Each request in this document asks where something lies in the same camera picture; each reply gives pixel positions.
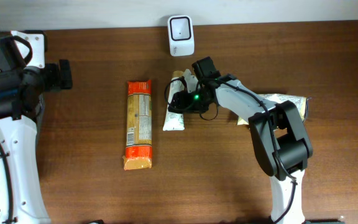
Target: barcode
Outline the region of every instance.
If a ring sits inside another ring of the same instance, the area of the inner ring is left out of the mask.
[[[135,144],[135,133],[127,133],[127,146]]]

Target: brown tabletop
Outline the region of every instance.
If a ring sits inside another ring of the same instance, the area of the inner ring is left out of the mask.
[[[48,31],[48,62],[70,60],[74,87],[48,93],[37,149],[53,223],[219,223],[267,218],[269,177],[245,126],[221,108],[162,131],[172,72],[211,56],[257,93],[309,96],[314,147],[307,220],[358,223],[358,21],[196,26],[195,54],[172,57],[166,27]],[[152,80],[153,163],[124,171],[127,81]]]

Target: snack package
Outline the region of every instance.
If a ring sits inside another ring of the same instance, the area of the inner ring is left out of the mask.
[[[124,170],[152,167],[151,80],[128,82],[127,146]]]
[[[172,80],[178,79],[183,76],[182,71],[174,71],[172,74]],[[184,90],[182,82],[176,81],[171,83],[169,89],[168,102],[171,102],[172,97],[175,93]],[[168,111],[167,105],[167,113],[165,115],[164,127],[163,131],[182,131],[185,129],[185,123],[183,121],[183,114],[173,113]]]
[[[304,96],[291,96],[284,94],[259,94],[259,96],[266,98],[270,101],[283,103],[284,101],[291,101],[298,108],[299,114],[302,121],[308,117],[308,98]],[[244,119],[239,117],[237,120],[237,125],[248,124]]]

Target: red and brown packet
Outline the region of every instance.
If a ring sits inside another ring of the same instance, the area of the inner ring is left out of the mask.
[[[127,146],[124,170],[152,167],[151,80],[128,82]]]

